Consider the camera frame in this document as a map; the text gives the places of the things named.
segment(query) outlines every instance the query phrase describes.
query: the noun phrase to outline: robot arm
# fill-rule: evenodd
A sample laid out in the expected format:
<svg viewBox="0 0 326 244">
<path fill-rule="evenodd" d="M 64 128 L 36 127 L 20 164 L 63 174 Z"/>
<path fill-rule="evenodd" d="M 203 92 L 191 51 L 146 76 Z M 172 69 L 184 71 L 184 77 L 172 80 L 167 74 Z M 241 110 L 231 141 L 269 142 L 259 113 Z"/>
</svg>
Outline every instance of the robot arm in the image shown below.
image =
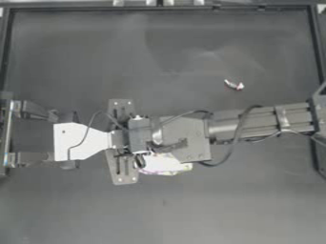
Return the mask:
<svg viewBox="0 0 326 244">
<path fill-rule="evenodd" d="M 139 116 L 135 115 L 131 100 L 110 100 L 108 112 L 98 112 L 88 126 L 76 123 L 76 120 L 60 123 L 56 114 L 37 107 L 41 116 L 37 114 L 32 117 L 55 123 L 53 153 L 9 152 L 12 115 L 29 118 L 35 113 L 24 109 L 24 103 L 16 102 L 20 104 L 16 108 L 13 102 L 8 102 L 11 98 L 3 99 L 3 169 L 29 166 L 36 161 L 60 163 L 62 168 L 71 169 L 76 167 L 76 160 L 106 151 L 114 184 L 131 184 L 138 182 L 139 173 L 174 175 L 190 171 L 194 163 L 214 167 L 227 161 L 238 142 L 259 142 L 291 132 L 311 137 L 318 170 L 326 175 L 326 96 L 321 94 L 325 86 L 306 103 L 253 106 L 246 111 L 191 111 L 178 116 Z M 102 113 L 112 121 L 110 132 L 92 128 L 94 119 Z M 211 162 L 212 144 L 230 144 L 230 150 L 219 163 Z"/>
</svg>

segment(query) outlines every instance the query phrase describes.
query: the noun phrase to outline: wire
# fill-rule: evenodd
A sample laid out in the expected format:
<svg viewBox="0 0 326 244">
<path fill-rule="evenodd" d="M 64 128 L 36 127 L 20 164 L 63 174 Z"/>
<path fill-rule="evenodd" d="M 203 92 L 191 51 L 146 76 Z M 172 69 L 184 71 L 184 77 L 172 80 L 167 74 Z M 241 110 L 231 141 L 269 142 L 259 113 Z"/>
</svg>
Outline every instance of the wire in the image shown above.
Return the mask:
<svg viewBox="0 0 326 244">
<path fill-rule="evenodd" d="M 277 132 L 274 132 L 273 134 L 270 134 L 269 136 L 263 137 L 262 139 L 257 139 L 257 140 L 255 140 L 255 139 L 249 139 L 249 140 L 246 140 L 246 141 L 250 142 L 250 143 L 263 142 L 263 141 L 266 141 L 267 139 L 279 136 L 281 134 L 282 134 L 282 132 L 277 131 Z"/>
<path fill-rule="evenodd" d="M 83 139 L 80 140 L 80 142 L 76 145 L 74 145 L 74 146 L 71 146 L 68 148 L 68 160 L 70 160 L 70 152 L 71 152 L 71 149 L 78 148 L 84 143 L 84 141 L 87 139 L 87 136 L 88 136 L 90 128 L 91 128 L 91 126 L 92 126 L 92 124 L 95 122 L 95 118 L 100 114 L 104 114 L 108 117 L 108 119 L 112 121 L 112 123 L 118 126 L 118 128 L 120 128 L 124 132 L 127 132 L 127 128 L 119 123 L 119 121 L 116 120 L 116 118 L 108 112 L 104 112 L 104 111 L 95 112 L 94 115 L 92 115 L 92 118 L 90 120 L 90 123 L 88 123 L 88 126 L 87 126 L 87 130 L 86 130 L 86 133 L 84 133 L 84 136 L 83 136 Z"/>
<path fill-rule="evenodd" d="M 242 134 L 242 131 L 243 131 L 243 127 L 245 127 L 245 123 L 246 123 L 249 114 L 250 114 L 251 110 L 255 109 L 255 108 L 261 108 L 261 105 L 253 105 L 253 106 L 250 106 L 243 111 L 243 113 L 241 114 L 239 122 L 238 122 L 237 129 L 235 129 L 235 132 L 234 132 L 234 137 L 233 137 L 231 145 L 230 145 L 230 148 L 229 148 L 227 153 L 225 154 L 223 159 L 218 163 L 214 163 L 214 164 L 206 163 L 203 161 L 199 162 L 199 164 L 202 164 L 203 166 L 211 168 L 211 167 L 216 167 L 216 166 L 225 164 L 229 161 L 229 159 L 231 157 L 231 154 L 233 154 L 233 151 L 234 151 L 234 148 L 235 148 L 235 145 L 237 145 L 237 143 L 239 141 L 239 138 L 241 138 L 241 134 Z"/>
<path fill-rule="evenodd" d="M 160 125 L 166 126 L 167 124 L 170 124 L 174 121 L 176 121 L 178 119 L 180 119 L 180 117 L 184 117 L 184 116 L 195 114 L 195 113 L 204 113 L 206 115 L 211 115 L 212 114 L 210 111 L 204 111 L 204 110 L 188 111 L 188 112 L 184 112 L 184 113 L 182 113 L 182 114 L 179 114 L 179 115 L 163 120 Z M 146 129 L 151 129 L 151 126 L 143 126 L 143 127 L 132 128 L 132 129 L 128 129 L 128 131 L 132 132 L 132 131 L 146 130 Z"/>
<path fill-rule="evenodd" d="M 162 125 L 164 126 L 164 125 L 172 123 L 175 120 L 180 119 L 180 117 L 184 117 L 184 116 L 191 115 L 194 113 L 204 113 L 206 115 L 211 114 L 210 111 L 204 111 L 204 110 L 196 110 L 196 111 L 184 112 L 184 113 L 174 116 L 172 118 L 168 118 L 168 119 L 163 120 Z"/>
</svg>

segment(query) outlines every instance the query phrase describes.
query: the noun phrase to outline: dark background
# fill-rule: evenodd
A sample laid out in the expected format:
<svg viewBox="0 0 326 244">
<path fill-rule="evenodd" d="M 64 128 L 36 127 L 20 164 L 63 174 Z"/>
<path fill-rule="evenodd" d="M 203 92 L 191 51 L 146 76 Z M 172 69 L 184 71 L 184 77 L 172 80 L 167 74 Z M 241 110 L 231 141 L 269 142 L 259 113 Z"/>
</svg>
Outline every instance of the dark background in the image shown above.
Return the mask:
<svg viewBox="0 0 326 244">
<path fill-rule="evenodd" d="M 307 15 L 21 12 L 7 81 L 16 97 L 78 110 L 84 123 L 110 98 L 158 115 L 302 102 L 318 87 Z M 15 147 L 51 150 L 51 130 L 16 121 Z M 322 243 L 325 204 L 295 135 L 239 145 L 216 169 L 142 175 L 124 187 L 100 153 L 79 171 L 15 170 L 0 182 L 0 243 Z"/>
</svg>

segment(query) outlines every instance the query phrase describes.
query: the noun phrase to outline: metal bracket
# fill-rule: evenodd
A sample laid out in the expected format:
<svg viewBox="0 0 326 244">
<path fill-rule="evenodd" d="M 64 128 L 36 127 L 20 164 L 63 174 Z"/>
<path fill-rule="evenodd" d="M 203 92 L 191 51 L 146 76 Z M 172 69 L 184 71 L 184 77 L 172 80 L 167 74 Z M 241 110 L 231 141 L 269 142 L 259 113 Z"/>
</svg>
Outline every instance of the metal bracket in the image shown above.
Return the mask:
<svg viewBox="0 0 326 244">
<path fill-rule="evenodd" d="M 13 114 L 19 118 L 45 120 L 49 123 L 56 123 L 59 120 L 56 111 L 48 111 L 31 101 L 13 101 Z"/>
<path fill-rule="evenodd" d="M 286 109 L 282 106 L 275 106 L 275 114 L 279 122 L 281 131 L 286 131 L 290 128 L 290 122 L 286 117 Z"/>
<path fill-rule="evenodd" d="M 106 150 L 107 164 L 115 185 L 127 185 L 138 182 L 139 170 L 134 156 L 115 157 L 112 150 Z"/>
<path fill-rule="evenodd" d="M 203 6 L 204 5 L 204 0 L 194 0 L 194 5 L 195 6 Z"/>
<path fill-rule="evenodd" d="M 124 0 L 114 0 L 114 7 L 123 7 L 124 6 Z"/>
<path fill-rule="evenodd" d="M 164 0 L 164 6 L 174 6 L 175 0 Z"/>
<path fill-rule="evenodd" d="M 120 123 L 126 123 L 135 116 L 135 105 L 131 99 L 110 99 L 108 113 L 115 116 Z"/>
</svg>

